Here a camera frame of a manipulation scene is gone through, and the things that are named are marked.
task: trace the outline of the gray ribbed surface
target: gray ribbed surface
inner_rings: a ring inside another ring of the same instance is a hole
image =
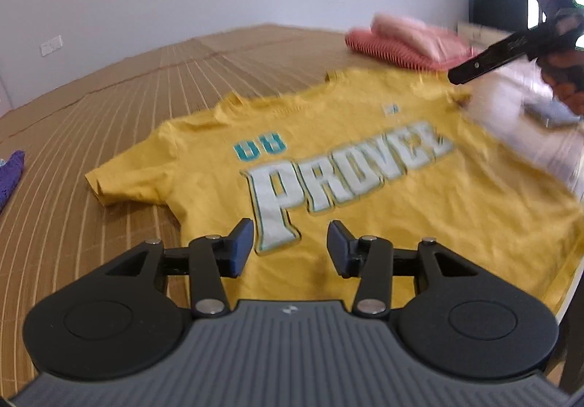
[[[298,310],[282,311],[290,305]],[[555,407],[566,399],[540,376],[505,385],[448,379],[411,359],[382,323],[357,319],[339,302],[242,301],[229,316],[196,323],[180,348],[149,370],[95,384],[42,374],[13,402],[17,407]]]

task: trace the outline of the teal number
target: teal number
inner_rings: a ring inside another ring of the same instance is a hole
[[[237,156],[242,162],[252,162],[259,157],[259,149],[255,142],[244,140],[243,142],[233,145]]]
[[[263,134],[258,137],[258,140],[262,144],[266,153],[274,155],[286,150],[286,144],[278,134]]]

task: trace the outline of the shirt sleeve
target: shirt sleeve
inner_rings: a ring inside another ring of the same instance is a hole
[[[172,189],[177,155],[172,127],[162,124],[146,140],[89,172],[85,178],[105,206],[127,200],[164,204]]]

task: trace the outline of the purple cloth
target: purple cloth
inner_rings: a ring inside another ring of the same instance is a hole
[[[24,151],[15,151],[10,159],[0,166],[0,211],[4,208],[24,170]]]

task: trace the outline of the pink cloth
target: pink cloth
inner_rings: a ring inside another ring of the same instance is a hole
[[[425,56],[443,68],[446,63],[472,56],[468,43],[451,30],[431,27],[413,18],[377,14],[371,24],[373,34],[400,41],[419,55]]]
[[[472,58],[472,48],[466,46],[464,53],[452,56],[445,61],[435,61],[422,55],[410,44],[396,38],[383,38],[365,28],[353,28],[345,35],[345,43],[353,51],[374,58],[389,61],[400,68],[419,71],[448,71]]]

